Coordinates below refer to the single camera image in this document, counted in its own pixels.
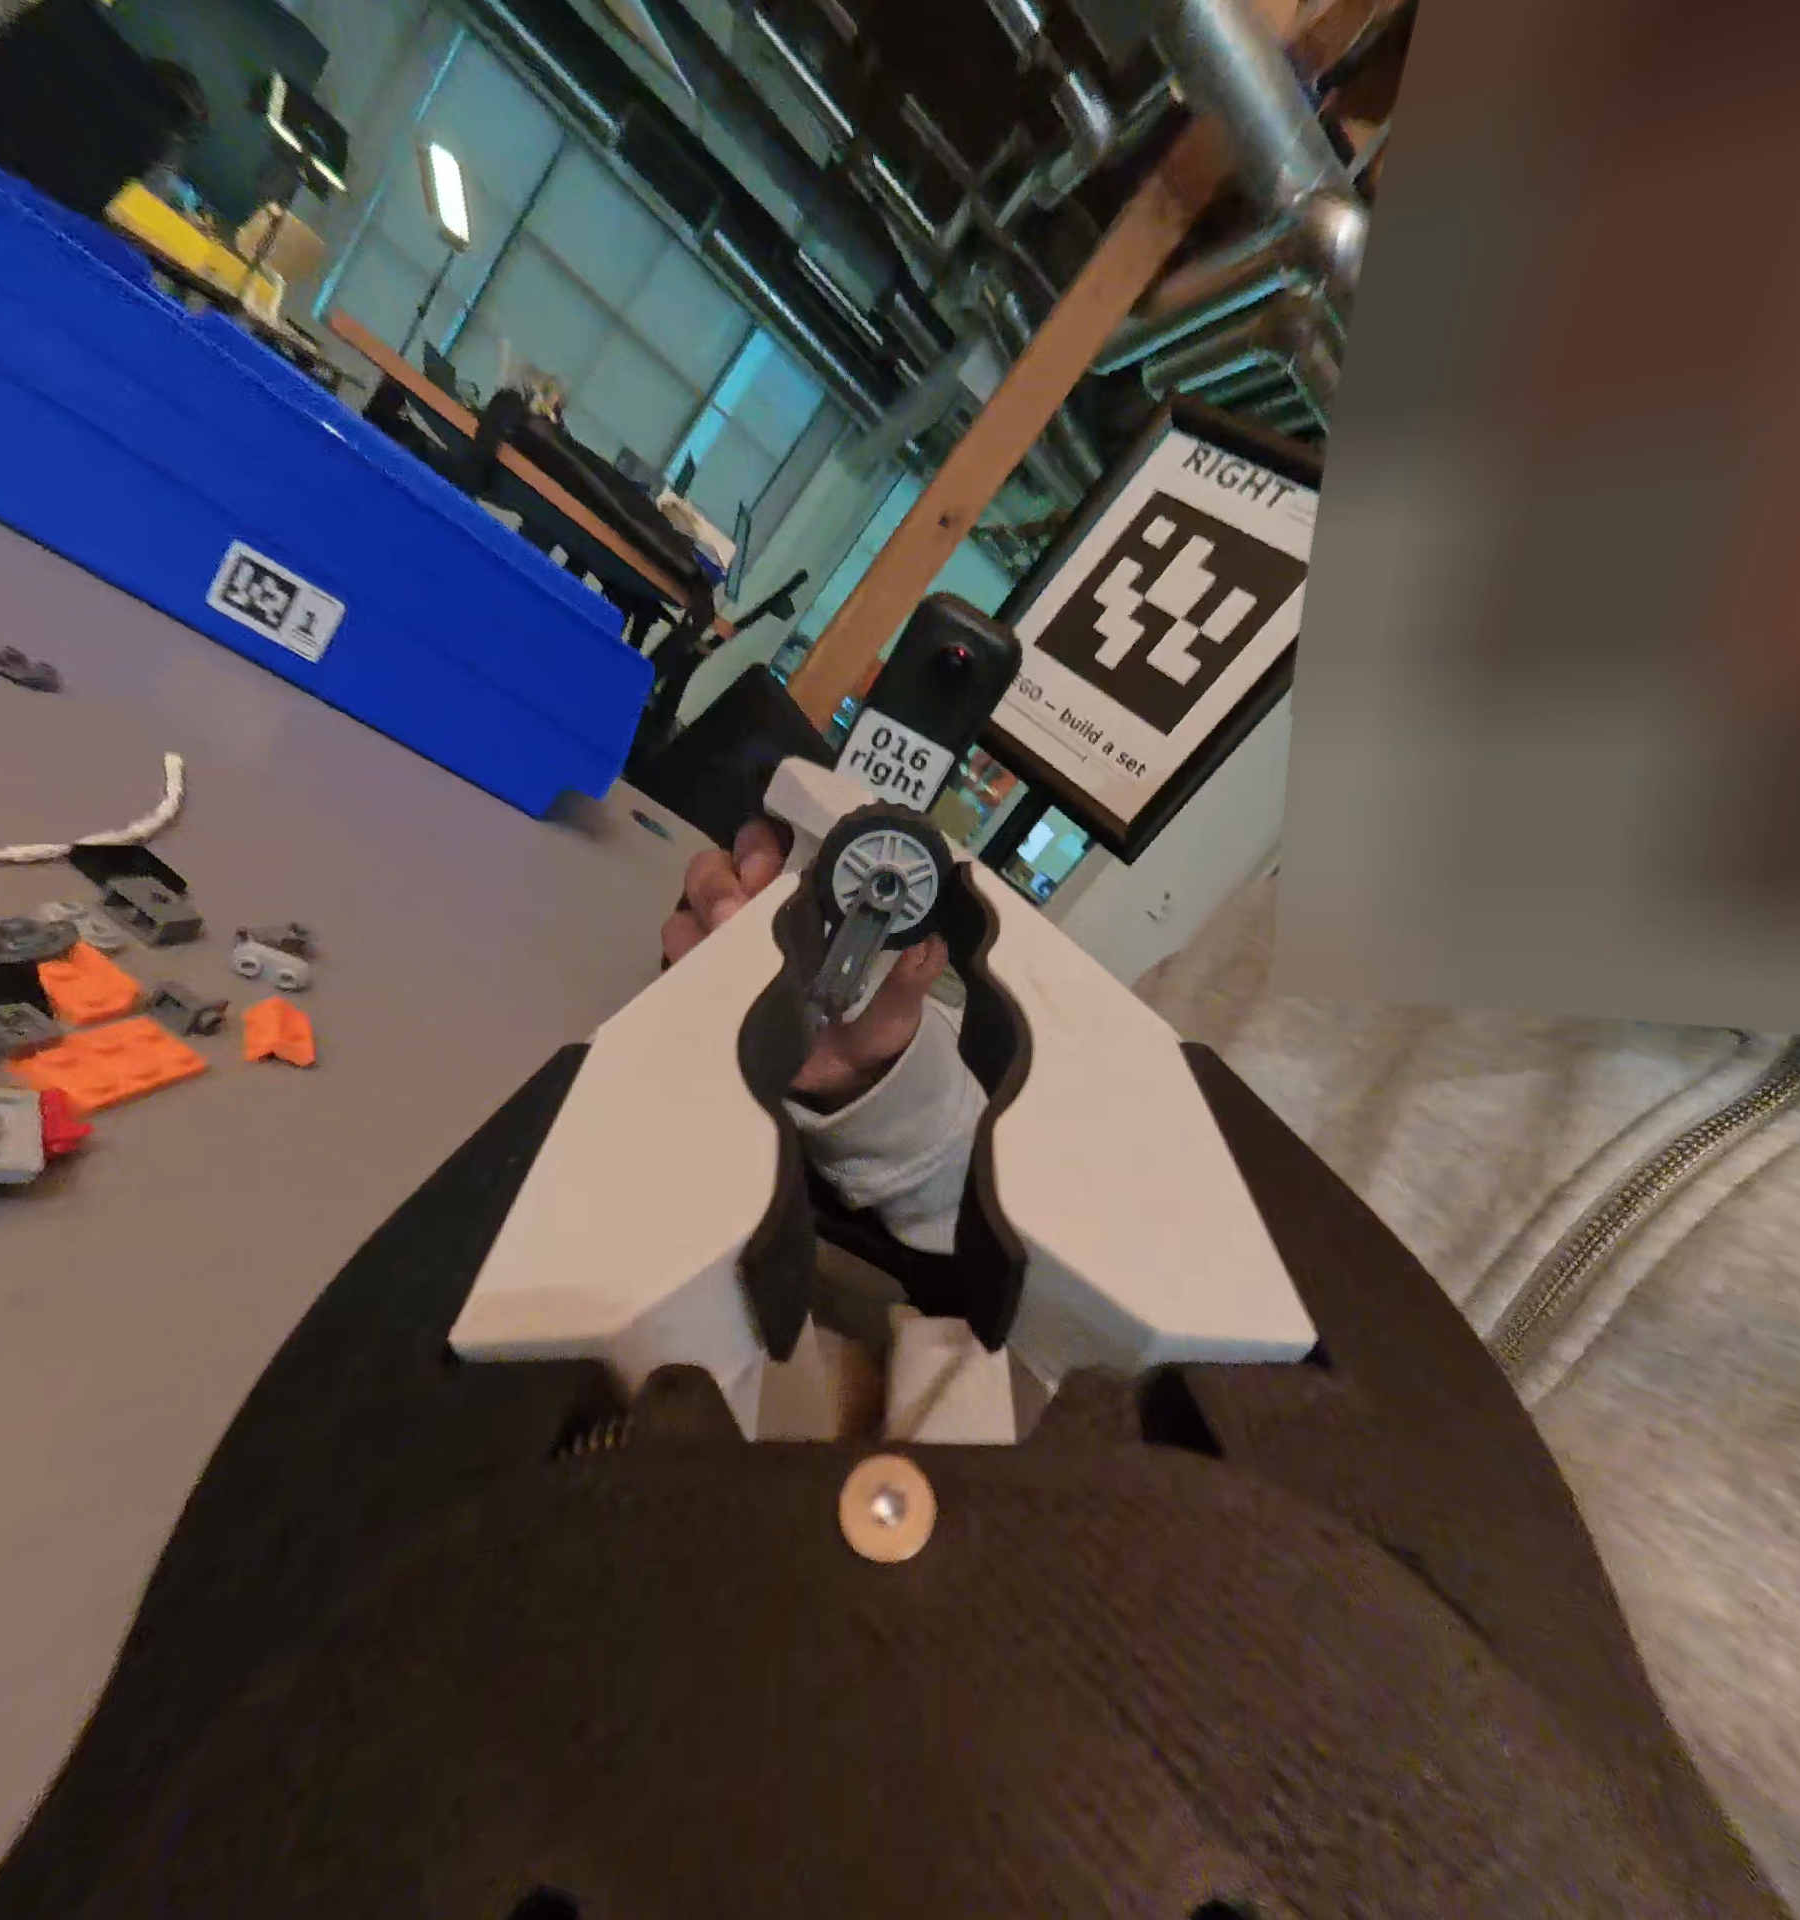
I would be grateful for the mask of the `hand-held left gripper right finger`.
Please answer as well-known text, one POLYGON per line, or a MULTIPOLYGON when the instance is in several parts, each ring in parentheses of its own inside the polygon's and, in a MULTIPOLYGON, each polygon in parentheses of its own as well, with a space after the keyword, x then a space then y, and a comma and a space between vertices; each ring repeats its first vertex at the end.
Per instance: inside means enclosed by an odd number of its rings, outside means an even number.
POLYGON ((900 1318, 900 1438, 1007 1444, 1012 1375, 1296 1363, 1320 1334, 1175 1028, 990 875, 962 982, 951 1304, 900 1318))

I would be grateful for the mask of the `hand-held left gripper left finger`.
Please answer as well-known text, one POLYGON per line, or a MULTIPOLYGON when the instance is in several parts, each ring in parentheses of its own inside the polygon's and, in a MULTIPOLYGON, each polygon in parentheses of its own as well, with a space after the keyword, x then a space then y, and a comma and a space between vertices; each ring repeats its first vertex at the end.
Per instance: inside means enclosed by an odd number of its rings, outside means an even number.
POLYGON ((817 1222, 791 1124, 823 955, 782 876, 605 1021, 449 1331, 467 1363, 582 1358, 624 1398, 705 1372, 745 1438, 873 1422, 873 1366, 814 1331, 817 1222))

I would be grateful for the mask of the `black lego wheel grey hub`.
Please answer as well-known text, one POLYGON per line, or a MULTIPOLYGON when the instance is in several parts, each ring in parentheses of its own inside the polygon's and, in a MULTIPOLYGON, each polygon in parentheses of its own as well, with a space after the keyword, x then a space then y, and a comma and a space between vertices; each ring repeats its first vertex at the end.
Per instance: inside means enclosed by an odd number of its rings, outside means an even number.
POLYGON ((835 821, 807 875, 826 940, 867 904, 885 921, 884 950, 898 951, 944 931, 954 855, 927 814, 875 799, 835 821))

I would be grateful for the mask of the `dark grey lego axle connector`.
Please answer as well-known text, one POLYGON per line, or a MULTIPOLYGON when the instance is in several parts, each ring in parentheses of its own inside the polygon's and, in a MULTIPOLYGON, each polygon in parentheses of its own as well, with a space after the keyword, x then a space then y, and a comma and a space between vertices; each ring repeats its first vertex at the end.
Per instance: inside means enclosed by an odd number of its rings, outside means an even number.
POLYGON ((831 1027, 849 1021, 891 968, 891 936, 906 905, 898 876, 867 876, 826 934, 817 979, 803 1002, 807 1036, 817 1042, 831 1027))

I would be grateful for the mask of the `person's right forearm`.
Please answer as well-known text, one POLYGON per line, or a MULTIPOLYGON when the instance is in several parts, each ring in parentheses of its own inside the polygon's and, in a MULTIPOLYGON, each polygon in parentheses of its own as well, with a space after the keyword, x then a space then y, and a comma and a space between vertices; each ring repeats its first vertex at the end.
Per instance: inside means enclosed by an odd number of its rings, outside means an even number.
POLYGON ((789 1115, 813 1171, 845 1211, 869 1215, 913 1253, 954 1253, 983 1115, 958 1014, 927 1000, 913 1040, 867 1091, 825 1111, 791 1097, 789 1115))

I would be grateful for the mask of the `large orange lego plate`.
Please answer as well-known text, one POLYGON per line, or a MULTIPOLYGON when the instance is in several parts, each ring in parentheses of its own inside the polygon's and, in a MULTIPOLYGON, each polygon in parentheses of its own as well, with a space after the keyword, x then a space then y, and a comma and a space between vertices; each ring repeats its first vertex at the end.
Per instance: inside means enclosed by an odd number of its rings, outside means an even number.
POLYGON ((27 1091, 52 1092, 88 1119, 200 1078, 205 1055, 152 1016, 84 1027, 18 1057, 5 1073, 27 1091))

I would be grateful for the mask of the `dark grey lego brick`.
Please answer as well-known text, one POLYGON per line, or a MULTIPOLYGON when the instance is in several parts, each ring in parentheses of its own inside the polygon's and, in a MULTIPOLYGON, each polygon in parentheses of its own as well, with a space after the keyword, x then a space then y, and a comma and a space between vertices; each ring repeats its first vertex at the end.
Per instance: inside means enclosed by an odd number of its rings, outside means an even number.
POLYGON ((190 892, 174 890, 157 876, 115 876, 101 887, 101 911, 150 948, 176 948, 200 942, 205 921, 190 892))

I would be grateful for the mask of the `medium orange lego wedge plate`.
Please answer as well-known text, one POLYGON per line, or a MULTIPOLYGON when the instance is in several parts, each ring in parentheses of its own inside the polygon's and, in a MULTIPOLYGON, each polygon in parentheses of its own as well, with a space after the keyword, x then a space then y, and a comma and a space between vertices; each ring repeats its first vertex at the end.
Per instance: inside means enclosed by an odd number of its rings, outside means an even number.
POLYGON ((52 1018, 65 1027, 125 1021, 143 1004, 141 982, 84 942, 37 961, 36 975, 52 1018))

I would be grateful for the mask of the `framed black white marker sign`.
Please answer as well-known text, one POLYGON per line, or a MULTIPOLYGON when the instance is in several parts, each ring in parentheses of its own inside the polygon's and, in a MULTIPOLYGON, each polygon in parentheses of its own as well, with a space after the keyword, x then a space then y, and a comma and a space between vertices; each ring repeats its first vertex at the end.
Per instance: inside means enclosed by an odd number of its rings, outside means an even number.
POLYGON ((1170 397, 1019 580, 983 749, 1120 862, 1292 688, 1317 444, 1170 397))

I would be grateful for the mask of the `wooden desk with black gear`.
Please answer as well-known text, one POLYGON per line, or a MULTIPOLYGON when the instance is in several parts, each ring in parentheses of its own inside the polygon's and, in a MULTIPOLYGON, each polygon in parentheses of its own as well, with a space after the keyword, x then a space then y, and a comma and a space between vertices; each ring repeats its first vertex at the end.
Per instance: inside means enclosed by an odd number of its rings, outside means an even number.
POLYGON ((614 467, 607 467, 533 411, 502 413, 498 427, 488 425, 484 413, 469 411, 336 308, 323 326, 336 342, 359 350, 383 373, 385 388, 400 391, 414 407, 458 436, 466 473, 488 478, 498 469, 509 471, 624 569, 635 571, 658 599, 684 612, 702 612, 712 638, 701 639, 701 648, 711 651, 738 635, 739 626, 716 609, 718 589, 702 569, 699 551, 679 532, 663 532, 658 506, 635 495, 634 483, 614 467))

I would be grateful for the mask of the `person's grey hoodie torso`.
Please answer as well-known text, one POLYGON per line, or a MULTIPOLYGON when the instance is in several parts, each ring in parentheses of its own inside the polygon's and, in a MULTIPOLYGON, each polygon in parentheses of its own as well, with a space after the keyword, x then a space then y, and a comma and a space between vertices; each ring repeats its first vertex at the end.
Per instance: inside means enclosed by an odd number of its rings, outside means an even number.
POLYGON ((1656 1694, 1800 1915, 1800 1036, 1283 996, 1274 894, 1235 892, 1139 998, 1503 1363, 1656 1694))

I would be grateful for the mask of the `large blue plastic bin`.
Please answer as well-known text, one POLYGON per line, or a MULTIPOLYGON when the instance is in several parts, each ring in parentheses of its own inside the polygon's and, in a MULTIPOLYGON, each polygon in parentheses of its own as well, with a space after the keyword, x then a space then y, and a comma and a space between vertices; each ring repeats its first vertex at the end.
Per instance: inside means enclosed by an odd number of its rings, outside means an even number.
POLYGON ((531 819, 608 793, 652 686, 595 587, 4 171, 0 524, 531 819))

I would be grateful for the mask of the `silver ventilation ducts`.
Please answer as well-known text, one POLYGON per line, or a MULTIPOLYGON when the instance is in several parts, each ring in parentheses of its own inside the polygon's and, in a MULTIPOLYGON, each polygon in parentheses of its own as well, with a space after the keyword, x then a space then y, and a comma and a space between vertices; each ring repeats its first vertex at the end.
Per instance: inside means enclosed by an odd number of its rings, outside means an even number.
POLYGON ((1222 131, 1235 175, 1268 211, 1244 239, 1168 275, 1100 349, 1090 370, 1139 365, 1156 392, 1189 387, 1193 342, 1279 305, 1263 333, 1313 397, 1339 388, 1346 323, 1367 249, 1370 208, 1320 124, 1280 42, 1249 4, 1168 1, 1151 44, 1195 116, 1222 131))

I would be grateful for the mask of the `yellow box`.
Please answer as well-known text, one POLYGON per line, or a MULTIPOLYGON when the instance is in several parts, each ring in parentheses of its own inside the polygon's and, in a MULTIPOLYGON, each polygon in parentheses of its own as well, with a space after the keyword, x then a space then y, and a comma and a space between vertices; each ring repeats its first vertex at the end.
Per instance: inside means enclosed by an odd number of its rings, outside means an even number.
POLYGON ((196 293, 266 323, 283 319, 287 285, 269 266, 256 266, 190 218, 127 182, 105 206, 104 222, 138 248, 167 276, 196 293))

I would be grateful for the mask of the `large black object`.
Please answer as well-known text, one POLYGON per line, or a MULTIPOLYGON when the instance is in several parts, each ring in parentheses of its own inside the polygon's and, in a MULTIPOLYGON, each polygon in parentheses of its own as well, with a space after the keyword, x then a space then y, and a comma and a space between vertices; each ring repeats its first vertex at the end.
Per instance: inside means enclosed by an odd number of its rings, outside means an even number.
POLYGON ((28 4, 0 24, 0 171, 72 214, 101 222, 209 116, 193 73, 134 49, 101 4, 28 4))

